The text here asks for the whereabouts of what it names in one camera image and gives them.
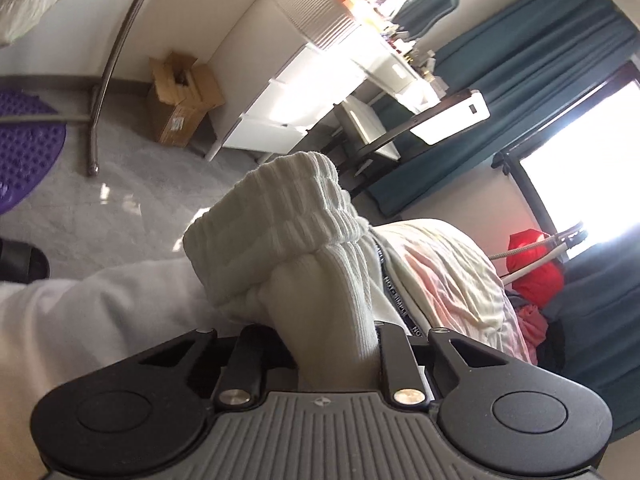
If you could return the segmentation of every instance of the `window frame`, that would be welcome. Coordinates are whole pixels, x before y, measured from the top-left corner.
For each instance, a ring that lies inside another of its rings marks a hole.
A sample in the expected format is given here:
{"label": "window frame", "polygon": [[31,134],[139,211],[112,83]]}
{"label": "window frame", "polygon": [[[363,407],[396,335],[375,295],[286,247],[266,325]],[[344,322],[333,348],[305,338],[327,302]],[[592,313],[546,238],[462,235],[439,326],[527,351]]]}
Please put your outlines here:
{"label": "window frame", "polygon": [[628,61],[610,77],[559,111],[542,126],[532,128],[495,154],[492,168],[502,167],[505,175],[510,174],[513,177],[544,232],[556,234],[558,229],[520,161],[594,106],[633,81],[640,86],[640,70],[633,62]]}

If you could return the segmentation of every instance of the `red bag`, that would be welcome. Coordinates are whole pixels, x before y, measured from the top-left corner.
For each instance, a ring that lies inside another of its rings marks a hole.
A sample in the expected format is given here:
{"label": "red bag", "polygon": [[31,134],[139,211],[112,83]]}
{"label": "red bag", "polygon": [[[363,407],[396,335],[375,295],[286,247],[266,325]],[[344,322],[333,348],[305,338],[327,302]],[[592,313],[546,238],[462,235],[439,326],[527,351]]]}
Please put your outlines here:
{"label": "red bag", "polygon": [[[547,238],[549,235],[536,229],[527,229],[509,238],[509,250],[524,247],[539,240]],[[526,267],[539,260],[550,251],[547,245],[540,245],[507,257],[507,271],[511,274],[516,270]],[[515,280],[511,286],[513,290],[519,292],[532,304],[543,308],[549,300],[554,297],[564,287],[564,276],[561,267],[556,260],[544,264],[529,274]]]}

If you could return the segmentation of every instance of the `cardboard box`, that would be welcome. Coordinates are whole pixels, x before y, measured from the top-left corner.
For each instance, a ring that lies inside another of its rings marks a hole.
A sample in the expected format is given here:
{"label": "cardboard box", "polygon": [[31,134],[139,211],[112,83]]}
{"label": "cardboard box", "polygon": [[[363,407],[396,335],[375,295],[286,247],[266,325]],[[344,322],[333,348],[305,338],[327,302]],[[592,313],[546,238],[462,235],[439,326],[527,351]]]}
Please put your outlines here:
{"label": "cardboard box", "polygon": [[178,52],[149,59],[154,82],[146,102],[154,137],[165,146],[186,146],[206,113],[225,102],[213,72],[196,61]]}

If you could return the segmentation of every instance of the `purple balance cushion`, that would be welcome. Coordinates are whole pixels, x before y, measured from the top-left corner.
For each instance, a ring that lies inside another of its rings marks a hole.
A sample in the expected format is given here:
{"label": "purple balance cushion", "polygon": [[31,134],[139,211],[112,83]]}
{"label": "purple balance cushion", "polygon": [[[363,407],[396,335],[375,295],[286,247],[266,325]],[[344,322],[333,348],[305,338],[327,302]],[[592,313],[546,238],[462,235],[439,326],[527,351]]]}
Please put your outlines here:
{"label": "purple balance cushion", "polygon": [[[0,91],[0,116],[55,114],[36,96]],[[0,124],[0,214],[25,198],[49,173],[65,143],[60,123]]]}

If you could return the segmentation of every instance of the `baseboard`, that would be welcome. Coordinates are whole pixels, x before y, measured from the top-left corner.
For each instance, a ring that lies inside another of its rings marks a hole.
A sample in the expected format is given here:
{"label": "baseboard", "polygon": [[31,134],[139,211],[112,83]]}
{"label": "baseboard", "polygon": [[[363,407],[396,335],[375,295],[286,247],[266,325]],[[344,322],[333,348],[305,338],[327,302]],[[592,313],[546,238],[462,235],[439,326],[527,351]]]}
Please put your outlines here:
{"label": "baseboard", "polygon": [[[3,75],[0,76],[0,89],[17,89],[27,91],[64,90],[90,91],[100,84],[100,78],[81,75]],[[133,94],[145,96],[151,83],[112,78],[107,88],[108,93]]]}

